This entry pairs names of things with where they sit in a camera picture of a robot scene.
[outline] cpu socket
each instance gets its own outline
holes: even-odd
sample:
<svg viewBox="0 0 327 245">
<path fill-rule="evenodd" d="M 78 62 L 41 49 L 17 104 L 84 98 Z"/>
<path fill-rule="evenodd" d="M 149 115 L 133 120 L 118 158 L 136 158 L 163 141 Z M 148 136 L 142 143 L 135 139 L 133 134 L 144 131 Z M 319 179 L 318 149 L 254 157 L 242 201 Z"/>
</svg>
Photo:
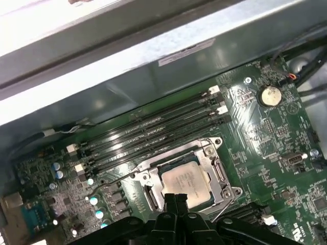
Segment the cpu socket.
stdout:
<svg viewBox="0 0 327 245">
<path fill-rule="evenodd" d="M 191 211 L 205 214 L 224 210 L 242 195 L 232 187 L 217 154 L 221 137 L 198 139 L 140 163 L 139 181 L 153 211 L 164 208 L 165 193 L 186 193 Z"/>
</svg>

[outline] motherboard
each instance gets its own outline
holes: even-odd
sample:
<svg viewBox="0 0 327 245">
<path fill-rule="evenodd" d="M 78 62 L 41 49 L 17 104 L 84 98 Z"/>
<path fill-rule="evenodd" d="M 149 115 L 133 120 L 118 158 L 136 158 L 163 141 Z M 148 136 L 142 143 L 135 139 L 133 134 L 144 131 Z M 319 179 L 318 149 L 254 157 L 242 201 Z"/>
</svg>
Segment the motherboard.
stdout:
<svg viewBox="0 0 327 245">
<path fill-rule="evenodd" d="M 15 239 L 69 244 L 127 216 L 146 221 L 165 193 L 187 193 L 212 220 L 327 244 L 327 165 L 283 79 L 254 61 L 17 159 L 21 190 L 2 200 L 25 221 Z"/>
</svg>

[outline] sticker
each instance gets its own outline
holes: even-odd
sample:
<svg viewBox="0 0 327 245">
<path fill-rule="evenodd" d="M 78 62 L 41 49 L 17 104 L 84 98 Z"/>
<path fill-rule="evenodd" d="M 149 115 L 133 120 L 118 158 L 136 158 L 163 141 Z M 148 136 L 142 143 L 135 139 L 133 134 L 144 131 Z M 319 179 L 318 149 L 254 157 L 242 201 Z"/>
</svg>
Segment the sticker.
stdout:
<svg viewBox="0 0 327 245">
<path fill-rule="evenodd" d="M 180 58 L 183 58 L 183 57 L 185 57 L 187 55 L 190 55 L 190 54 L 193 54 L 193 53 L 198 52 L 200 50 L 203 50 L 203 49 L 205 49 L 207 47 L 212 46 L 214 44 L 215 40 L 216 39 L 213 38 L 213 39 L 209 39 L 207 41 L 204 41 L 202 43 L 195 44 L 195 45 L 193 45 L 191 47 L 187 47 L 187 48 L 185 48 L 185 49 L 183 49 L 183 50 L 181 50 L 181 51 L 179 51 L 177 53 L 174 53 L 173 55 L 169 55 L 169 56 L 159 60 L 158 64 L 159 64 L 159 66 L 167 65 L 170 62 L 173 62 L 173 61 L 178 60 Z"/>
</svg>

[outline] integrated circuit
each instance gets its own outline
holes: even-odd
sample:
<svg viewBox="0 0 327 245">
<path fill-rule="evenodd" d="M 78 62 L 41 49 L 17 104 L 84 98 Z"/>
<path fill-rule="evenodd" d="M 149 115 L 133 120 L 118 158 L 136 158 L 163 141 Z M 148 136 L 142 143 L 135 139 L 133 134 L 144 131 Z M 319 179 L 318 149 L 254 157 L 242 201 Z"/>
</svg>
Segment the integrated circuit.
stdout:
<svg viewBox="0 0 327 245">
<path fill-rule="evenodd" d="M 161 174 L 163 182 L 162 194 L 185 193 L 188 195 L 187 204 L 194 208 L 210 200 L 210 179 L 205 178 L 204 171 L 196 161 L 177 166 Z"/>
<path fill-rule="evenodd" d="M 321 197 L 313 201 L 317 211 L 327 208 L 327 200 L 325 197 Z"/>
</svg>

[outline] screw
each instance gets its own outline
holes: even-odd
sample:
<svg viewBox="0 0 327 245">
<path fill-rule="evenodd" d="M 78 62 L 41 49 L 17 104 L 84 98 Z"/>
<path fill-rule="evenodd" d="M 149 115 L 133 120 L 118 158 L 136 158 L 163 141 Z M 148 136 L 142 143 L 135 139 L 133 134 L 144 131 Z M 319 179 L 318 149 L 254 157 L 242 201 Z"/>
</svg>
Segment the screw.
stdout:
<svg viewBox="0 0 327 245">
<path fill-rule="evenodd" d="M 236 194 L 236 195 L 239 195 L 239 194 L 241 194 L 241 191 L 238 190 L 238 189 L 236 189 L 235 194 Z"/>
<path fill-rule="evenodd" d="M 310 156 L 312 156 L 312 157 L 317 157 L 317 156 L 319 156 L 319 151 L 318 151 L 317 149 L 312 149 L 312 150 L 310 151 Z"/>
<path fill-rule="evenodd" d="M 211 155 L 214 151 L 213 151 L 213 149 L 211 147 L 208 147 L 207 149 L 205 149 L 204 152 L 205 152 L 206 155 Z"/>
<path fill-rule="evenodd" d="M 223 191 L 223 197 L 225 197 L 225 198 L 230 197 L 230 191 L 229 190 L 224 190 Z"/>
<path fill-rule="evenodd" d="M 231 219 L 226 218 L 224 219 L 224 223 L 230 225 L 233 224 L 233 221 Z"/>
<path fill-rule="evenodd" d="M 250 84 L 252 82 L 252 79 L 250 77 L 247 77 L 244 79 L 245 84 Z"/>
<path fill-rule="evenodd" d="M 194 213 L 190 213 L 189 214 L 189 218 L 196 218 L 197 216 L 196 216 L 196 214 L 194 214 Z"/>
</svg>

